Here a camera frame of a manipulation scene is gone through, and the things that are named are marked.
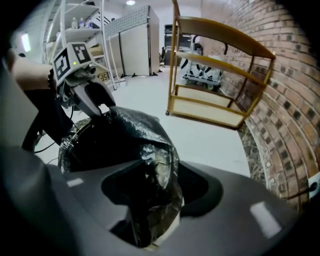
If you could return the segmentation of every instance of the ceiling light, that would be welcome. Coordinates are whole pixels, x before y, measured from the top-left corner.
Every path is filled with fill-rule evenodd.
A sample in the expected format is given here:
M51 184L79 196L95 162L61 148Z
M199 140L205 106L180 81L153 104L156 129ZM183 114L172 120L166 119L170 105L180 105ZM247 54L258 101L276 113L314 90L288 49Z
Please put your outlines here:
M136 1L134 1L134 0L129 0L128 2L126 2L126 4L128 6L133 6L135 3L136 3Z
M22 36L21 36L21 40L22 40L22 45L23 45L23 49L24 51L27 53L31 50L31 47L30 47L30 42L29 42L29 36L27 33L24 33Z

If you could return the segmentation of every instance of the bottle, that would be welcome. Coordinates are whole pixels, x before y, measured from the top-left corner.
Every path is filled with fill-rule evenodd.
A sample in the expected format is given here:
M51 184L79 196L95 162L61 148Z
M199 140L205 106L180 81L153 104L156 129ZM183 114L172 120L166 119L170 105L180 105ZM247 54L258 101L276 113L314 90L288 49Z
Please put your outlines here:
M79 29L84 29L84 28L85 28L85 21L84 21L84 18L81 18L79 22Z
M89 28L89 29L92 29L92 28L93 28L93 23L92 23L92 20L91 20L91 19L89 19L88 28Z
M71 22L71 29L76 30L78 28L78 21L75 17L73 17L72 22Z

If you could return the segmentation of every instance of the trash bag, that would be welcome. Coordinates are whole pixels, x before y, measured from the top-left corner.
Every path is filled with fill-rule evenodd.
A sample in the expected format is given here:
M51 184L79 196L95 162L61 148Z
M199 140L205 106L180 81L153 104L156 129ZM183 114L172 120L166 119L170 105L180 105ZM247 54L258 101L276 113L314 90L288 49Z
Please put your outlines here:
M104 117L76 125L82 127L75 128L60 146L58 165L62 172L141 160L139 168L117 183L131 197L136 246L149 246L167 231L183 205L179 156L172 141L156 117L118 106L110 107Z

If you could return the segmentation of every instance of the brick wall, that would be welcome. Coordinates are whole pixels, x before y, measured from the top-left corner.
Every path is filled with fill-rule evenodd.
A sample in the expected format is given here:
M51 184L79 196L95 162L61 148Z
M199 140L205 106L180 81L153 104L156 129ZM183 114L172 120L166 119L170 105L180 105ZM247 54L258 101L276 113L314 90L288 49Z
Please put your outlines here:
M271 52L276 61L268 86L247 120L263 158L268 188L281 198L294 196L308 187L308 178L320 164L320 70L310 43L284 8L272 0L203 0L202 17L234 27L251 36ZM202 38L205 55L221 55L248 70L251 57L229 47L223 56L221 42ZM252 74L266 75L269 62L256 58ZM235 97L243 79L225 72L222 91ZM239 104L248 108L255 92L248 84ZM309 201L304 194L288 203L298 210Z

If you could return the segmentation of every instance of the wooden shelf frame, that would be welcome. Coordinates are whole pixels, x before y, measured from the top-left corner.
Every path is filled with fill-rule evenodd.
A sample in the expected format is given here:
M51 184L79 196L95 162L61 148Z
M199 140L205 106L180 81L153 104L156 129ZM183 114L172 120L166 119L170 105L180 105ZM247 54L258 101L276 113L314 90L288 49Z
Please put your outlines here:
M172 3L173 3L173 23L172 24L174 25L172 26L172 38L171 38L170 77L169 77L167 112L177 114L177 115L197 118L204 121L210 121L212 123L228 126L232 129L239 129L242 126L242 124L245 122L246 118L252 113L255 106L259 103L264 93L264 90L267 86L267 82L270 78L276 56L273 53L271 53L267 48L265 48L263 45L261 45L259 42L255 41L250 36L242 33L241 31L236 30L233 27L230 27L225 24L222 24L213 20L209 20L209 19L181 16L177 0L172 0ZM251 59L251 63L248 71L245 71L243 69L240 69L236 66L233 66L229 63L226 63L217 59L213 59L213 58L209 58L201 55L185 53L185 52L179 52L181 34L197 35L197 36L217 40L227 45L231 45L241 50L242 52L247 53L248 55L251 55L252 59ZM224 96L224 95L220 95L218 93L214 93L208 90L204 90L201 88L176 84L177 71L178 71L178 65L177 65L178 57L188 59L192 62L201 64L204 66L224 70L226 72L234 73L244 77L243 84L237 96L235 97L235 99ZM256 77L250 74L254 64L255 57L270 59L268 71L263 81L257 79ZM240 111L231 109L232 106L233 108L234 106L239 108L237 105L237 100L239 99L240 95L243 93L245 85L248 80L251 80L252 82L256 83L257 86L259 87L259 92L256 99L253 101L252 105L250 106L247 112L240 112ZM203 91L209 94L216 94L221 98L229 99L230 102L225 107L222 105L205 102L195 98L181 97L178 94L180 87ZM181 112L179 113L179 112L176 112L173 107L175 105L176 100L193 102L196 104L209 106L215 109L228 111L230 113L234 113L238 115L237 118L239 118L239 116L242 116L243 118L241 119L241 121L239 121L237 125L231 125L227 123L221 123L220 121L214 120L214 118L213 119L205 118L203 114L201 116L195 116L195 115L192 115L191 113L181 113Z

